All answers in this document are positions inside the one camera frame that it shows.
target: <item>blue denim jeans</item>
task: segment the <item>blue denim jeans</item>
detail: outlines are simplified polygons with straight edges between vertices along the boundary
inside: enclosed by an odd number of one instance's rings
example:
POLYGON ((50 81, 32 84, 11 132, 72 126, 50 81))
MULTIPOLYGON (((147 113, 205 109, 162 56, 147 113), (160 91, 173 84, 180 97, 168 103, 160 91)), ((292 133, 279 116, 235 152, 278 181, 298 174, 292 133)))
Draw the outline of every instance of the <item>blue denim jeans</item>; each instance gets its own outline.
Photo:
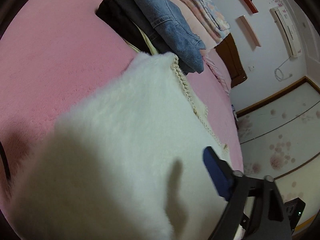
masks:
POLYGON ((179 7, 169 0, 114 0, 150 39, 160 52, 174 52, 185 73, 204 70, 200 49, 202 40, 195 35, 179 7))

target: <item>pink plush blanket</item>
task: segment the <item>pink plush blanket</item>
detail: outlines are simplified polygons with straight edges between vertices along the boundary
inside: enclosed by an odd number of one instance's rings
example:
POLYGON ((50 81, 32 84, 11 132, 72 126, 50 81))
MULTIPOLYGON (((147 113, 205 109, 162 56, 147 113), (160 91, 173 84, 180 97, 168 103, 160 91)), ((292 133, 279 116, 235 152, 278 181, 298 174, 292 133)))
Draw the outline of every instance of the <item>pink plush blanket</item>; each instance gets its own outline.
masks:
MULTIPOLYGON (((0 140, 12 173, 57 115, 119 76, 136 55, 95 15, 101 1, 29 0, 0 40, 0 140)), ((209 68, 188 79, 209 108, 215 134, 229 145, 234 168, 242 170, 231 104, 222 86, 209 68)), ((4 180, 1 164, 1 188, 4 180)), ((3 203, 0 195, 0 208, 3 203)))

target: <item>blue gripper pad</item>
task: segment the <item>blue gripper pad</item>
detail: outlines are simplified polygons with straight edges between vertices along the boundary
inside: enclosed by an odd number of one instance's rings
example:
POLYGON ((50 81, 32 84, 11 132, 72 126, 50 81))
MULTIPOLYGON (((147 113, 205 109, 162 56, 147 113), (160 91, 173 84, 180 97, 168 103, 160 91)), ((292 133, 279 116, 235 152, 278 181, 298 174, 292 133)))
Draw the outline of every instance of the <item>blue gripper pad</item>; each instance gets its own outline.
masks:
POLYGON ((204 149, 203 162, 219 196, 229 201, 232 195, 231 187, 233 185, 231 168, 227 162, 219 159, 211 147, 204 149))

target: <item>silver screw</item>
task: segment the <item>silver screw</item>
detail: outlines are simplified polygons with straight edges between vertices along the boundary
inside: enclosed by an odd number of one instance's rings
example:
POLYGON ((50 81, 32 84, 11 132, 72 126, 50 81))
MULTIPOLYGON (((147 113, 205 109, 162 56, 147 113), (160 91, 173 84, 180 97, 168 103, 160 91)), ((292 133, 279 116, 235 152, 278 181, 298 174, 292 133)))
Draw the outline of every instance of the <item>silver screw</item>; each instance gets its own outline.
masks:
POLYGON ((270 181, 270 182, 274 182, 275 180, 273 179, 273 177, 271 177, 270 175, 267 175, 264 177, 265 180, 270 181))
POLYGON ((236 177, 243 177, 243 173, 241 171, 233 171, 233 175, 236 177))

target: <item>wall outlet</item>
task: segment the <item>wall outlet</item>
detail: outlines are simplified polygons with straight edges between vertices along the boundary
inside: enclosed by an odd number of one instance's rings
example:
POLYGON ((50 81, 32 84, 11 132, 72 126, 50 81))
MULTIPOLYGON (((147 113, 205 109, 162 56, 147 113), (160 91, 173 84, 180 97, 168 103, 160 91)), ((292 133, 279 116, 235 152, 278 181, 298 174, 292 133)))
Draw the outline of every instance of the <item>wall outlet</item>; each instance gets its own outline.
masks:
POLYGON ((255 67, 254 66, 249 66, 248 69, 249 69, 250 72, 253 72, 255 67))

